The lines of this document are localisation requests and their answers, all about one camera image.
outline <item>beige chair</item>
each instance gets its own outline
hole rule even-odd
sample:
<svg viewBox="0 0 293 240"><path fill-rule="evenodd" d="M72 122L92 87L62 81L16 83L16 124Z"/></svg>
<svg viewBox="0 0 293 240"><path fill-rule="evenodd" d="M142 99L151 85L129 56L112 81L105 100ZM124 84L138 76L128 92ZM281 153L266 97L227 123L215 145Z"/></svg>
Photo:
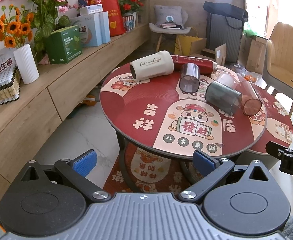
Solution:
<svg viewBox="0 0 293 240"><path fill-rule="evenodd" d="M273 96L277 92L293 99L293 27L278 22L267 42L263 79L268 89L274 87Z"/></svg>
<svg viewBox="0 0 293 240"><path fill-rule="evenodd" d="M186 23L187 19L188 19L188 14L184 9L182 9L182 22L183 22L183 25ZM174 34L174 35L177 35L177 43L178 43L178 46L179 46L179 51L180 51L180 53L182 53L181 43L180 43L180 39L179 39L178 35L186 35L191 30L191 27L186 27L184 29L176 29L176 30L164 29L164 28L158 27L157 25L155 25L153 23L149 23L149 28L150 28L150 30L152 32L161 34L160 37L159 37L158 44L156 46L155 52L159 51L163 34Z"/></svg>

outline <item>chair leg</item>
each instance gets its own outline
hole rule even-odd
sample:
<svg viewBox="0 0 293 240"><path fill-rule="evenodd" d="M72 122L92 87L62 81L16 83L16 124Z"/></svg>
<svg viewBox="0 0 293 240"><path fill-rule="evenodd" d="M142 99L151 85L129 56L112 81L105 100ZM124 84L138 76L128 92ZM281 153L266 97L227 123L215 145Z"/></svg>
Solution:
<svg viewBox="0 0 293 240"><path fill-rule="evenodd" d="M277 93L278 93L278 91L276 89L274 89L271 95L275 97Z"/></svg>
<svg viewBox="0 0 293 240"><path fill-rule="evenodd" d="M161 40L162 40L162 36L163 36L163 34L160 35L160 38L159 38L159 41L158 41L158 45L156 46L156 49L155 49L155 53L159 52L160 44L161 44Z"/></svg>
<svg viewBox="0 0 293 240"><path fill-rule="evenodd" d="M290 112L288 113L288 116L291 117L292 113L293 113L293 102L292 102L292 105L291 105L291 108L290 108Z"/></svg>
<svg viewBox="0 0 293 240"><path fill-rule="evenodd" d="M181 42L180 42L180 39L179 39L179 35L176 35L176 39L177 39L177 44L179 46L180 55L183 56Z"/></svg>

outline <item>green product box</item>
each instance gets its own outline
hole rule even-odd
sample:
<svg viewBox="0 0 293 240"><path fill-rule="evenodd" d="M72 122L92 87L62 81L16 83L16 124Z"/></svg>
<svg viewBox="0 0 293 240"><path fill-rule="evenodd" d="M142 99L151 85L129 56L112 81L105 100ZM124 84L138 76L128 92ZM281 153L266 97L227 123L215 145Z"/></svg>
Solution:
<svg viewBox="0 0 293 240"><path fill-rule="evenodd" d="M79 26L56 30L45 41L51 64L65 64L82 54Z"/></svg>

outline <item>blue gripper pad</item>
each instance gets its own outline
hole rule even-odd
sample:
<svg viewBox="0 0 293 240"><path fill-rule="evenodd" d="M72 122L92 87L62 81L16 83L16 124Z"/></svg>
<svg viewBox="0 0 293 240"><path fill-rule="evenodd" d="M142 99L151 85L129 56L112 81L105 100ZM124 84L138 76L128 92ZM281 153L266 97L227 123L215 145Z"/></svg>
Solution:
<svg viewBox="0 0 293 240"><path fill-rule="evenodd" d="M86 152L74 160L72 169L77 173L85 177L93 170L97 164L97 153L95 150L90 150L89 153Z"/></svg>
<svg viewBox="0 0 293 240"><path fill-rule="evenodd" d="M206 176L218 168L219 161L212 158L211 156L205 154L202 151L195 151L193 153L193 166L198 170L198 172Z"/></svg>

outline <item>round table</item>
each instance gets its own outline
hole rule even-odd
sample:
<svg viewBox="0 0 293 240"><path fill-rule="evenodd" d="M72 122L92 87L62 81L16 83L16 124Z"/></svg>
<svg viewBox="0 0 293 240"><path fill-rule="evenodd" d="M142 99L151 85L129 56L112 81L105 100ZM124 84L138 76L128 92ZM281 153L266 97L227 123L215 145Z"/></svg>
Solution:
<svg viewBox="0 0 293 240"><path fill-rule="evenodd" d="M123 173L127 141L155 155L191 161L194 150L215 158L232 158L259 140L266 123L264 105L257 122L241 111L229 116L206 103L206 88L223 72L239 83L235 72L218 66L211 77L200 76L200 88L193 94L179 89L179 72L137 82L126 64L106 78L100 102L117 132Z"/></svg>

